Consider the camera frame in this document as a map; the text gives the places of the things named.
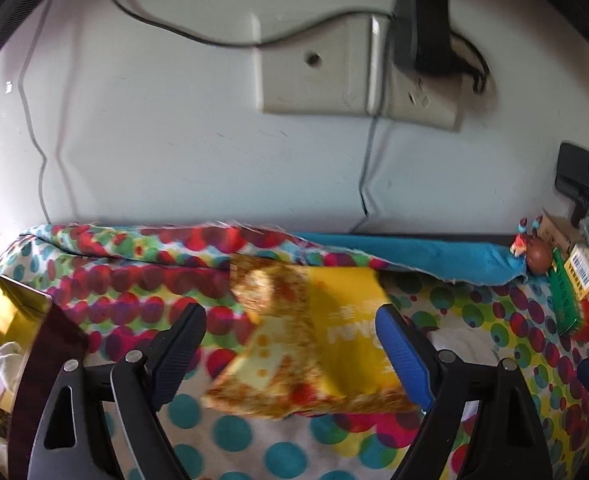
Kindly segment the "white sock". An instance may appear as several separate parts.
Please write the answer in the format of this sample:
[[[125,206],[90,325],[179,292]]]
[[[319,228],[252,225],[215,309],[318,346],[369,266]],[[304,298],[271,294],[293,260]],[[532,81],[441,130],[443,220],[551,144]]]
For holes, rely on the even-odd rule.
[[[489,366],[499,362],[492,341],[472,328],[439,328],[427,337],[437,351],[451,350],[462,361]]]

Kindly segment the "yellow cracker snack bag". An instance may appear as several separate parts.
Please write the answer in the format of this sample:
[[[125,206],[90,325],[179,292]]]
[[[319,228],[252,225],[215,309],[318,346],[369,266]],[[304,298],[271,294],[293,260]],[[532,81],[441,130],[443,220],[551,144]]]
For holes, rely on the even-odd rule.
[[[368,266],[301,266],[236,256],[230,288],[251,333],[202,401],[230,415],[413,411],[375,331],[389,301]]]

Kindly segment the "clear plastic bag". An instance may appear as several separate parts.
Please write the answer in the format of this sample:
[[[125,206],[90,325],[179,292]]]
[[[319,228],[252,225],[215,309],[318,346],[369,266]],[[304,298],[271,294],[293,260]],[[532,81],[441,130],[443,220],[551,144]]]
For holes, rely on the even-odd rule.
[[[0,391],[16,390],[22,369],[24,352],[15,341],[0,346]]]

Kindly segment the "green red box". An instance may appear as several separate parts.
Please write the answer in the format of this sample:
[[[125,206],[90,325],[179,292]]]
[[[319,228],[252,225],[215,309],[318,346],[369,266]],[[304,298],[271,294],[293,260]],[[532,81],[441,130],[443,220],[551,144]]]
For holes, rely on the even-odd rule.
[[[552,264],[547,276],[559,334],[581,344],[587,344],[589,342],[589,298],[577,299],[558,248],[552,249]]]

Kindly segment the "small yellow white carton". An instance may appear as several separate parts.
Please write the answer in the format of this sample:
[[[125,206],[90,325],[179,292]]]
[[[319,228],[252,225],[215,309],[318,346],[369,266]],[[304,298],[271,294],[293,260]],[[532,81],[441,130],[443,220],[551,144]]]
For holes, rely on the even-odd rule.
[[[573,287],[576,299],[589,298],[589,247],[575,245],[564,263],[564,270]]]

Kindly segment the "gold tin box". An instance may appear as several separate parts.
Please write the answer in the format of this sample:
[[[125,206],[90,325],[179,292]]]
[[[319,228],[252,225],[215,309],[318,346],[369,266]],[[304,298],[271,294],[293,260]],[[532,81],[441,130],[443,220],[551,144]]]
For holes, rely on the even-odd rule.
[[[48,396],[69,360],[83,361],[89,338],[52,296],[0,276],[0,409],[10,479],[25,479]]]

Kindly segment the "small brown cardboard box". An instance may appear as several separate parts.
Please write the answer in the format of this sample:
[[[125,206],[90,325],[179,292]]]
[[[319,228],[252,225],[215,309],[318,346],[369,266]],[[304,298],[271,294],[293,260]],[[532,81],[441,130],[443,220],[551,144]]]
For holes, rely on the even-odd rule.
[[[572,226],[567,218],[554,216],[545,210],[537,228],[537,236],[552,249],[557,248],[564,259],[571,254],[575,245],[585,243],[581,231]]]

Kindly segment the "black power adapter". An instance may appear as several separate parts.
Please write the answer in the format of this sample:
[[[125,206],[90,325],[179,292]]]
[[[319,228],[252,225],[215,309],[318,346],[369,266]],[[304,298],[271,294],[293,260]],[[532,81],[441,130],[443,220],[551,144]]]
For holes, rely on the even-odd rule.
[[[491,70],[477,46],[451,28],[449,0],[395,0],[390,25],[398,70],[431,77],[467,75],[475,94],[485,92]]]

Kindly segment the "black clamp mount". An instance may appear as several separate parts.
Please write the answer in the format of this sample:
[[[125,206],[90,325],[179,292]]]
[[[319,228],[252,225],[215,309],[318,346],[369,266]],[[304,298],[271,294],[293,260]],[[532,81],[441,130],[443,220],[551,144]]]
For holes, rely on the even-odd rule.
[[[589,213],[589,151],[564,141],[560,144],[555,189],[571,200],[574,208],[570,222],[575,228]]]

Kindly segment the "white wall socket plate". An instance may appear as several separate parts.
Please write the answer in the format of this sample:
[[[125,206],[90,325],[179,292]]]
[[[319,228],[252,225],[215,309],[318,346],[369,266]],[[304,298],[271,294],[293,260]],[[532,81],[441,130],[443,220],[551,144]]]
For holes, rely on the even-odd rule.
[[[255,102],[264,114],[381,115],[453,131],[462,79],[383,64],[385,18],[341,18],[255,51]]]

